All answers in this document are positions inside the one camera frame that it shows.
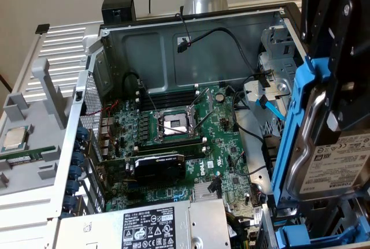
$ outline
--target capacitor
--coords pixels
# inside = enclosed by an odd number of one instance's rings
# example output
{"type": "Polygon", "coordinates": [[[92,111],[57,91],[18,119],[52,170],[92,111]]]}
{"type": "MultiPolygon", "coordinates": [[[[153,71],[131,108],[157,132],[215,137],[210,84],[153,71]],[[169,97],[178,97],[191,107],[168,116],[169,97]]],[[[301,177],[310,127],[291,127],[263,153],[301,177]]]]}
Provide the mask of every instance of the capacitor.
{"type": "Polygon", "coordinates": [[[214,97],[217,103],[223,103],[225,102],[225,96],[222,93],[217,93],[214,97]]]}
{"type": "Polygon", "coordinates": [[[121,136],[121,138],[120,138],[120,146],[121,146],[121,148],[125,147],[125,138],[123,136],[121,136]]]}
{"type": "Polygon", "coordinates": [[[135,168],[135,161],[134,161],[134,159],[131,159],[130,163],[129,163],[129,171],[130,171],[131,175],[134,173],[134,168],[135,168]]]}
{"type": "Polygon", "coordinates": [[[245,193],[245,205],[248,205],[249,199],[250,199],[249,193],[245,193]]]}
{"type": "Polygon", "coordinates": [[[125,170],[126,170],[126,173],[130,172],[130,162],[129,161],[126,161],[125,163],[125,170]]]}

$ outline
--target sticker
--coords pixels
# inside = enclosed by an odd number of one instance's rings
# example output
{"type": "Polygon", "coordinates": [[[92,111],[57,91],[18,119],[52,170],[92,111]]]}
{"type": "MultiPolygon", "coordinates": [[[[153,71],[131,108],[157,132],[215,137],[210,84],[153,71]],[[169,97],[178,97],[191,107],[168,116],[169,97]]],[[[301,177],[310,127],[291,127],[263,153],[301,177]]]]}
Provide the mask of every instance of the sticker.
{"type": "Polygon", "coordinates": [[[351,187],[370,156],[370,134],[316,147],[300,194],[351,187]]]}
{"type": "Polygon", "coordinates": [[[189,42],[189,37],[188,36],[177,37],[177,45],[181,44],[184,41],[184,39],[189,42]]]}
{"type": "Polygon", "coordinates": [[[208,167],[208,169],[213,168],[213,167],[214,167],[214,166],[213,166],[213,161],[208,161],[208,162],[207,162],[207,167],[208,167]]]}
{"type": "Polygon", "coordinates": [[[26,162],[30,161],[31,157],[29,155],[25,155],[24,157],[19,157],[19,158],[11,158],[8,160],[10,164],[15,164],[15,163],[20,163],[20,162],[26,162]]]}
{"type": "Polygon", "coordinates": [[[122,249],[175,249],[174,214],[174,207],[124,214],[122,249]]]}
{"type": "Polygon", "coordinates": [[[259,225],[262,219],[262,207],[253,208],[253,218],[254,218],[254,224],[259,225]]]}
{"type": "Polygon", "coordinates": [[[231,228],[229,224],[227,224],[227,228],[229,230],[229,237],[232,238],[234,236],[237,236],[236,232],[231,228]]]}

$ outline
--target barcode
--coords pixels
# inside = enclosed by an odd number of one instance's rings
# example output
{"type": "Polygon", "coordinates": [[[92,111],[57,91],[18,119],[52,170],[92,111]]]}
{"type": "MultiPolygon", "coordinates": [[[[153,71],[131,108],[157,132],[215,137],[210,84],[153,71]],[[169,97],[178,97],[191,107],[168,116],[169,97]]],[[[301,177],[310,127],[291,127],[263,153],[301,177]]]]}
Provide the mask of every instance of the barcode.
{"type": "Polygon", "coordinates": [[[313,179],[306,181],[305,184],[317,184],[317,183],[323,183],[325,181],[329,181],[330,178],[319,178],[319,179],[313,179]]]}

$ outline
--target ventilation grille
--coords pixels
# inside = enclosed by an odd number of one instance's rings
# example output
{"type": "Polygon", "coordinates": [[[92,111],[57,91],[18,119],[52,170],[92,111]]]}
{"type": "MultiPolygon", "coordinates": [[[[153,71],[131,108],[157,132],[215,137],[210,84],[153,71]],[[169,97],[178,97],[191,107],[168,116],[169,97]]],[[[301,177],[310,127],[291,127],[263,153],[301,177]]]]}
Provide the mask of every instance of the ventilation grille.
{"type": "MultiPolygon", "coordinates": [[[[97,86],[95,85],[95,80],[92,74],[88,76],[86,82],[85,103],[86,114],[95,113],[102,109],[102,103],[100,101],[97,86]]],[[[91,116],[81,116],[82,126],[87,129],[92,129],[96,137],[99,136],[101,115],[102,113],[98,112],[91,116]]]]}
{"type": "Polygon", "coordinates": [[[273,118],[271,122],[266,121],[263,126],[264,135],[275,135],[282,137],[284,130],[284,121],[273,118]]]}

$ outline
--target cable connector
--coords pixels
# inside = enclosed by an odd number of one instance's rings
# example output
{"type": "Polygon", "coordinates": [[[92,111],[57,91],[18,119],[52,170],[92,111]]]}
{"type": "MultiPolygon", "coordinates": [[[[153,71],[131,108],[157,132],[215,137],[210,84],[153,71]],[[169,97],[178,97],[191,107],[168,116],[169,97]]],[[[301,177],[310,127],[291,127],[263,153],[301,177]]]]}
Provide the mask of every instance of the cable connector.
{"type": "Polygon", "coordinates": [[[183,41],[177,46],[177,53],[183,53],[187,50],[188,47],[190,47],[190,43],[185,38],[183,38],[183,41]]]}
{"type": "Polygon", "coordinates": [[[139,89],[143,88],[143,82],[141,79],[137,79],[139,89]]]}

